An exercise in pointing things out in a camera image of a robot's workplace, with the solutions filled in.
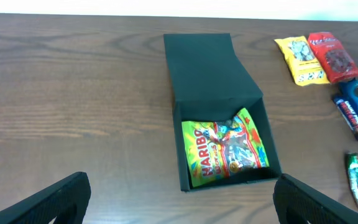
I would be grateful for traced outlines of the Haribo worms gummy bag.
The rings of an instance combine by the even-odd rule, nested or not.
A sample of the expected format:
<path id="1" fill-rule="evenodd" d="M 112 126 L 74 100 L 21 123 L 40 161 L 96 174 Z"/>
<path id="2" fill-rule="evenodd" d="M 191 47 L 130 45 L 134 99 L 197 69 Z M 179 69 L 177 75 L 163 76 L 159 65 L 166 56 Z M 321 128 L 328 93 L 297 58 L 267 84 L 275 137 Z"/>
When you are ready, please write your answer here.
<path id="1" fill-rule="evenodd" d="M 181 126 L 193 187 L 270 166 L 246 108 L 226 121 L 184 121 Z"/>

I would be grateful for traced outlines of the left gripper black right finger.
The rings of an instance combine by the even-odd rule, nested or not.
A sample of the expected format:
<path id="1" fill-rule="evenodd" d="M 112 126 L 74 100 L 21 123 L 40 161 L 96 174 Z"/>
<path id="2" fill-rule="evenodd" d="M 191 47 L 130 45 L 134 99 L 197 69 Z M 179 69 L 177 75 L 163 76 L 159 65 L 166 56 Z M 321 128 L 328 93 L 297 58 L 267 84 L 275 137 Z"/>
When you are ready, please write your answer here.
<path id="1" fill-rule="evenodd" d="M 358 224 L 358 213 L 298 179 L 282 174 L 273 204 L 281 224 Z"/>

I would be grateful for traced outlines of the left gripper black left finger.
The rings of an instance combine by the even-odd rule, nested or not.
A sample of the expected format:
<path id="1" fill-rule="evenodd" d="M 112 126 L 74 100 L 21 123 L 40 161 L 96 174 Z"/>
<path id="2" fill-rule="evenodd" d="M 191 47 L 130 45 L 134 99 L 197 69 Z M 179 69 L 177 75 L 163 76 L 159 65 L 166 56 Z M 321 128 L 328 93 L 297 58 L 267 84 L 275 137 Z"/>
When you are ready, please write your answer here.
<path id="1" fill-rule="evenodd" d="M 91 197 L 85 172 L 75 172 L 0 211 L 0 224 L 83 223 Z"/>

